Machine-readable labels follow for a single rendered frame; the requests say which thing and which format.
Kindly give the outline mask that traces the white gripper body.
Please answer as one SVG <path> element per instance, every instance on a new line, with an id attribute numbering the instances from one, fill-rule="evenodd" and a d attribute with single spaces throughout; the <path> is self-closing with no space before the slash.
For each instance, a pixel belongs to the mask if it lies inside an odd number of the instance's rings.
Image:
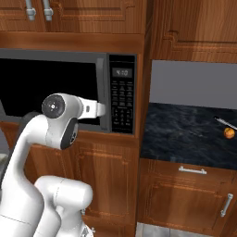
<path id="1" fill-rule="evenodd" d="M 96 115 L 97 115 L 98 117 L 102 117 L 102 116 L 104 116 L 105 114 L 106 114 L 106 105 L 101 104 L 101 103 L 98 103 L 98 104 L 97 104 L 97 113 L 96 113 Z"/>

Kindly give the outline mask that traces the black glass microwave door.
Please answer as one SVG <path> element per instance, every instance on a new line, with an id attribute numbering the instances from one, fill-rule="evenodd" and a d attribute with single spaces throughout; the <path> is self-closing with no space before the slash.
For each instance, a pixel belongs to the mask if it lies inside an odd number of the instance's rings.
<path id="1" fill-rule="evenodd" d="M 29 112 L 41 112 L 43 100 L 53 93 L 99 102 L 97 58 L 104 59 L 107 105 L 106 53 L 0 49 L 0 121 L 18 123 Z"/>

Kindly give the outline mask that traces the wooden drawer front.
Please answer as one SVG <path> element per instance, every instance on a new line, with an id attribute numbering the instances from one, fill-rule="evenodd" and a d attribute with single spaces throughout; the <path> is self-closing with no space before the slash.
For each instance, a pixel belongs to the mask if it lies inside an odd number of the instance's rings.
<path id="1" fill-rule="evenodd" d="M 179 167 L 207 171 L 206 175 L 180 172 Z M 190 187 L 212 187 L 229 186 L 235 176 L 235 171 L 223 168 L 211 168 L 182 163 L 171 163 L 168 161 L 154 159 L 140 159 L 140 187 L 144 189 L 155 182 L 167 184 L 179 184 Z"/>

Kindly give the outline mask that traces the wooden base cupboard door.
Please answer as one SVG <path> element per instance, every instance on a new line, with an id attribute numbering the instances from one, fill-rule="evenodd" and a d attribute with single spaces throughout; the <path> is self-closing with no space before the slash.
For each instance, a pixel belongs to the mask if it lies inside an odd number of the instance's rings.
<path id="1" fill-rule="evenodd" d="M 137 199 L 138 156 L 134 148 L 97 144 L 80 147 L 79 177 L 91 185 L 93 201 L 86 215 L 133 224 Z"/>
<path id="2" fill-rule="evenodd" d="M 198 184 L 142 176 L 138 220 L 175 230 L 219 237 L 230 211 L 220 212 L 228 200 L 228 186 Z"/>

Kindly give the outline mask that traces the wooden wall cupboard door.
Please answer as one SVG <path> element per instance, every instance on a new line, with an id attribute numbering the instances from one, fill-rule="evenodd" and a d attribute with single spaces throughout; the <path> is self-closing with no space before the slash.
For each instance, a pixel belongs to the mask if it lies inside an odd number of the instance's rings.
<path id="1" fill-rule="evenodd" d="M 48 32 L 140 34 L 145 0 L 50 0 Z"/>
<path id="2" fill-rule="evenodd" d="M 26 0 L 0 0 L 0 31 L 40 31 L 38 16 L 30 20 Z"/>
<path id="3" fill-rule="evenodd" d="M 237 0 L 155 0 L 151 58 L 237 64 Z"/>

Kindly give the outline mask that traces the black handled knife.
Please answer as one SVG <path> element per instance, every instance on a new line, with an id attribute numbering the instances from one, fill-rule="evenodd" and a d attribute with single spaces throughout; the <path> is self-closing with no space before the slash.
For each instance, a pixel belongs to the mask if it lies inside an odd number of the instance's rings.
<path id="1" fill-rule="evenodd" d="M 219 118 L 219 117 L 217 117 L 217 116 L 214 116 L 214 119 L 215 119 L 216 121 L 220 122 L 221 124 L 227 125 L 228 127 L 230 127 L 230 128 L 232 128 L 232 129 L 234 129 L 234 130 L 237 131 L 237 127 L 234 126 L 234 125 L 232 125 L 232 124 L 230 124 L 228 121 L 226 121 L 226 120 L 224 120 L 224 119 L 222 119 L 222 118 Z"/>

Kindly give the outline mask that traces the orange round fruit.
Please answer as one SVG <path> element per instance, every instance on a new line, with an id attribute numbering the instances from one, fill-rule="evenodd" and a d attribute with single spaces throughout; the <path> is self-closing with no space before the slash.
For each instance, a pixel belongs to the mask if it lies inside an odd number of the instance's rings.
<path id="1" fill-rule="evenodd" d="M 226 128 L 224 130 L 224 136 L 227 138 L 227 139 L 232 139 L 235 135 L 235 131 L 234 129 L 232 128 Z"/>

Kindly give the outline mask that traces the black microwave oven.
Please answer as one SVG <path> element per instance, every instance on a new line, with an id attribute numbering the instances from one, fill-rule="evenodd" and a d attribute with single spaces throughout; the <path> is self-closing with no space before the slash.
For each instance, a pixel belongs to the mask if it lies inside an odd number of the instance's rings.
<path id="1" fill-rule="evenodd" d="M 79 128 L 84 131 L 133 133 L 137 55 L 107 54 L 108 104 L 106 129 L 101 130 L 100 118 L 84 118 Z"/>

